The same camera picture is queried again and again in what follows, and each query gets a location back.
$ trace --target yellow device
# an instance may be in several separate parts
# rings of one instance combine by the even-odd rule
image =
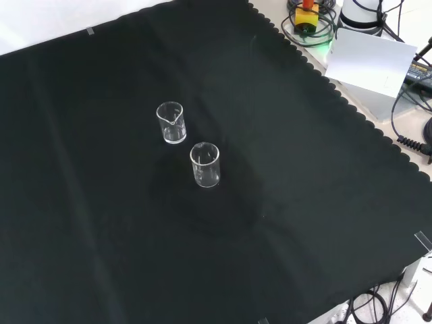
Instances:
[[[318,12],[319,6],[314,4],[311,9]],[[316,32],[318,26],[318,15],[315,12],[304,11],[301,7],[298,7],[296,8],[294,24],[303,32]]]

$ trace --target orange cap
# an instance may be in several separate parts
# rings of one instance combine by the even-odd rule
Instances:
[[[303,0],[302,6],[303,6],[303,8],[312,9],[313,0]]]

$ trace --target white paper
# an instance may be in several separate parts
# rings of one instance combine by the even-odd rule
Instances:
[[[416,47],[340,28],[325,76],[396,98]]]
[[[0,55],[171,0],[0,0]]]

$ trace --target white card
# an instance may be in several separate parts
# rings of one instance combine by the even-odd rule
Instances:
[[[325,76],[396,98],[417,48],[340,28]]]

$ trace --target table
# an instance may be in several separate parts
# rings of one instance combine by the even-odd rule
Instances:
[[[243,1],[93,29],[0,59],[6,323],[303,324],[423,253],[429,181]]]
[[[280,30],[280,22],[286,17],[286,1],[284,0],[271,0],[271,1],[262,1],[262,0],[250,0],[251,3],[267,18],[269,18]],[[425,34],[426,29],[422,29],[423,32],[421,35],[416,34],[412,30],[412,19],[414,19],[415,14],[418,13],[418,7],[422,5],[426,6],[427,4],[423,1],[423,3],[409,3],[408,7],[405,5],[403,9],[402,15],[402,28],[401,31],[404,34],[403,37],[406,41],[417,44],[420,48],[425,46],[424,41],[427,41],[427,35]],[[390,26],[397,26],[397,15],[394,13],[390,15],[388,19],[388,23]],[[308,59],[308,62],[313,64],[316,70],[319,70],[322,74],[325,73],[325,66],[323,66],[323,61],[317,61],[316,58],[320,59],[320,49],[303,49],[301,47],[297,47],[299,51],[302,52],[302,55]],[[427,158],[415,153],[414,151],[402,146],[400,143],[396,142],[397,138],[394,134],[391,124],[389,122],[381,123],[376,121],[376,119],[369,113],[367,107],[365,107],[356,97],[352,96],[349,91],[341,85],[339,82],[335,82],[336,88],[342,93],[342,95],[348,99],[350,104],[355,105],[360,113],[362,113],[367,120],[373,122],[375,127],[380,129],[383,134],[393,140],[393,143],[398,145],[402,152],[410,157],[410,160],[415,163],[419,170],[427,174],[432,178],[432,169],[430,165],[427,164]],[[413,140],[423,142],[423,127],[429,120],[430,115],[425,113],[422,109],[416,108],[408,113],[402,114],[395,118],[395,123],[398,129],[401,131],[401,134],[404,134],[406,137],[409,137]],[[404,285],[410,286],[412,285],[421,269],[423,268],[422,259],[417,260],[413,264],[409,266],[406,272],[406,277],[404,278]],[[336,313],[340,308],[335,307],[333,310],[324,314],[322,317],[313,322],[313,324],[326,323],[328,322],[328,318],[331,317],[332,314]]]

